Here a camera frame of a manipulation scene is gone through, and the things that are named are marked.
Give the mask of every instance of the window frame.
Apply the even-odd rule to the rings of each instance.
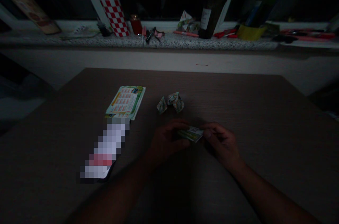
[[[227,0],[226,4],[223,7],[221,15],[219,17],[217,26],[214,32],[220,32],[224,29],[233,28],[236,26],[237,22],[235,21],[223,21],[227,14],[227,10],[230,6],[232,0]],[[101,6],[100,0],[91,0],[94,9],[96,10],[100,20],[109,26],[109,21],[106,17],[104,9]],[[0,18],[9,25],[13,30],[39,30],[39,28],[30,20],[27,19],[17,19],[12,13],[10,13],[1,3],[0,3]],[[335,22],[331,25],[339,24],[339,17],[335,18]],[[74,31],[77,27],[81,25],[87,26],[90,30],[97,30],[97,21],[96,20],[55,20],[57,25],[61,28],[62,31]],[[142,25],[147,28],[157,27],[159,30],[164,32],[172,32],[177,28],[177,21],[142,21]],[[280,25],[280,29],[291,29],[291,28],[315,28],[315,29],[326,29],[329,26],[328,22],[272,22]]]

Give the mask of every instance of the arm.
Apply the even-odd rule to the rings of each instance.
[[[156,129],[146,154],[115,183],[109,185],[76,217],[75,223],[123,223],[138,200],[149,175],[170,155],[187,148],[188,140],[171,141],[175,129],[188,129],[188,122],[173,119]]]
[[[232,132],[216,122],[201,128],[205,129],[204,137],[214,148],[219,162],[239,182],[263,223],[319,223],[246,165]]]

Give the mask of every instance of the yellow container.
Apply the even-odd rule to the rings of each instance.
[[[256,41],[260,39],[262,34],[266,31],[267,27],[252,28],[244,25],[240,25],[237,32],[238,38],[246,41]]]

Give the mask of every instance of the red candle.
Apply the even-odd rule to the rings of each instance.
[[[132,29],[133,29],[133,33],[134,34],[141,34],[142,33],[142,26],[141,26],[141,21],[138,18],[138,15],[131,15],[131,25],[132,25]]]

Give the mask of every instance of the bottle label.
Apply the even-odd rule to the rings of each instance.
[[[253,21],[253,19],[254,19],[254,16],[255,16],[255,14],[256,14],[257,11],[258,11],[259,6],[261,5],[261,2],[262,2],[262,1],[256,1],[256,2],[255,2],[254,7],[253,7],[251,13],[250,13],[250,15],[248,16],[248,19],[246,20],[246,23],[245,23],[246,26],[250,26],[250,25],[251,25],[251,23],[252,23],[252,21]]]
[[[200,21],[200,28],[203,30],[207,29],[209,17],[211,16],[211,9],[203,9],[202,10],[202,15],[201,15],[201,21]]]

